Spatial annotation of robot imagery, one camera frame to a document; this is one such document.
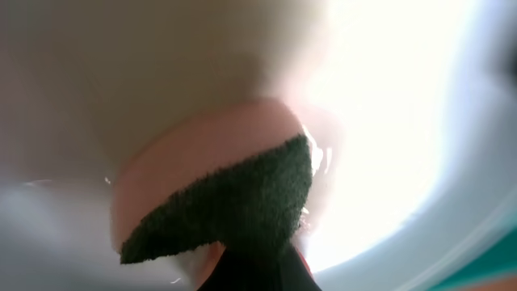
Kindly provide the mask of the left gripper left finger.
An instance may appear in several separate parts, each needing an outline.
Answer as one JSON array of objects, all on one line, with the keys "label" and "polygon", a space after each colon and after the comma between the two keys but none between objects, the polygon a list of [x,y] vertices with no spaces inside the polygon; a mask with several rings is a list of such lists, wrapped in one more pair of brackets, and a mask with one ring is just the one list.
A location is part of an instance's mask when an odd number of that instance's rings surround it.
[{"label": "left gripper left finger", "polygon": [[196,281],[197,291],[241,291],[242,257],[215,242],[208,247]]}]

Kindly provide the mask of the light blue plate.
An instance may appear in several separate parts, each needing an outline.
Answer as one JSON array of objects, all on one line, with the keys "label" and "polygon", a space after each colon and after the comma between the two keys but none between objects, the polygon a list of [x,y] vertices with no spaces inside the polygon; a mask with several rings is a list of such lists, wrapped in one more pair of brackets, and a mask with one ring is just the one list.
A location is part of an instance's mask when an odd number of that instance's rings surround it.
[{"label": "light blue plate", "polygon": [[516,212],[515,2],[2,2],[2,289],[195,289],[213,247],[123,265],[120,241],[296,135],[321,289],[461,268]]}]

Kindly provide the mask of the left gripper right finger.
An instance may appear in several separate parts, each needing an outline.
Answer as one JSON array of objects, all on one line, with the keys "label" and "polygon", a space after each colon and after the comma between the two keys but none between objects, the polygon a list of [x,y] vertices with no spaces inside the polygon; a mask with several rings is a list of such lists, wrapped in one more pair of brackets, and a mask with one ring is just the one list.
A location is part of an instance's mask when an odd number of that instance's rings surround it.
[{"label": "left gripper right finger", "polygon": [[321,291],[301,253],[290,245],[279,261],[281,291]]}]

